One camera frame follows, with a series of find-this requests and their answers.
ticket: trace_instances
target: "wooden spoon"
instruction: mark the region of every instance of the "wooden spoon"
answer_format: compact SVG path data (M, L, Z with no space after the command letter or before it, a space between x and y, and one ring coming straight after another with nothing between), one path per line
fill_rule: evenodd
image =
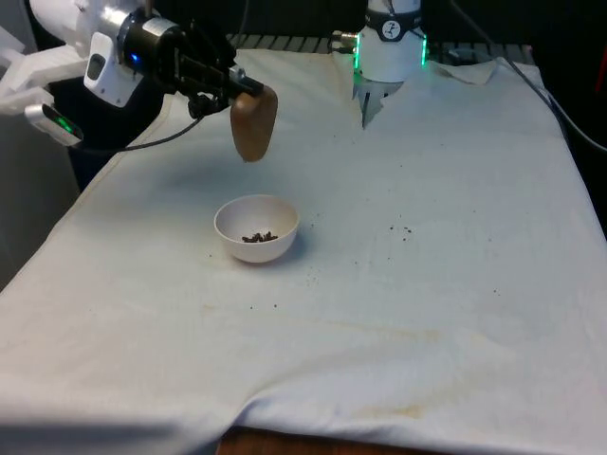
M270 87L254 98L241 94L231 107L231 132L236 150L248 163L259 161L267 152L274 132L278 96Z

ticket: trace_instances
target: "white cloth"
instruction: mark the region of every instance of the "white cloth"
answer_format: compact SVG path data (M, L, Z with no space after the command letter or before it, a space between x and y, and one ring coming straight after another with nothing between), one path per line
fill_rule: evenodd
M240 63L280 97L263 162L226 113L116 157L0 297L0 452L184 453L236 424L604 454L607 248L545 105L503 67L424 70L362 131L330 57ZM188 121L174 99L151 138ZM250 193L301 214L275 264L213 231Z

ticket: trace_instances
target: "black cable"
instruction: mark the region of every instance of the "black cable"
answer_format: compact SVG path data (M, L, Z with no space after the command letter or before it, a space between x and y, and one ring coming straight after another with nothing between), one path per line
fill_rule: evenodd
M150 147L156 147L156 145L166 144L167 142L171 142L172 140L182 137L186 133L190 132L198 123L200 123L203 118L204 117L197 118L192 123L190 123L190 125L188 125L183 130L179 131L178 133L175 133L172 136L168 136L163 139L155 140L154 142L148 142L147 144L132 145L130 147L124 147L121 149L113 149L113 150L81 149L79 147L74 147L73 150L76 150L78 152L83 152L83 153L86 153L89 155L109 156L109 155L119 154L122 152L133 152L134 150L149 149Z
M243 45L243 34L245 33L245 28L247 28L248 22L248 10L250 8L250 0L245 0L245 10L243 11L243 19L240 22L240 28L238 29L238 34L236 35L235 46L237 49Z
M476 24L476 22L474 22L474 19L472 19L470 16L468 16L466 14L466 12L461 9L461 7L457 4L457 2L455 0L450 0L451 1L451 7L455 10L455 12L457 12L457 14L459 14L462 19L464 19L464 21L466 21L466 23L474 29L474 31L476 31L476 33L478 33L478 35L483 38L483 40L485 40L487 42L488 45L490 46L497 46L497 44L495 43L495 41L493 41L491 39L491 37L478 25ZM518 74L523 81L525 81L525 83L527 85L529 85L529 87L531 87L531 89L536 93L536 95L538 97L540 97L540 99L546 104L546 106L548 106L548 108L550 109L550 111L556 116L556 118L560 117L560 114L563 114L563 117L565 118L565 120L569 123L569 125L586 141L588 142L590 145L592 145L596 150L603 152L603 153L607 153L607 148L605 148L604 146L600 145L599 143L597 143L596 141L594 141L593 139L591 139L588 135L586 135L581 129L580 127L574 123L574 121L567 115L567 113L564 111L564 109L561 107L561 105L557 102L557 100L550 95L550 93L548 93L548 96L546 97L543 93L542 90L535 84L533 83L533 81L531 81L523 71L521 71L519 69L519 67L512 62L512 60L510 60L510 58L505 55L504 56L504 60L506 60L506 62L512 67L512 69L514 70L514 72L516 74Z

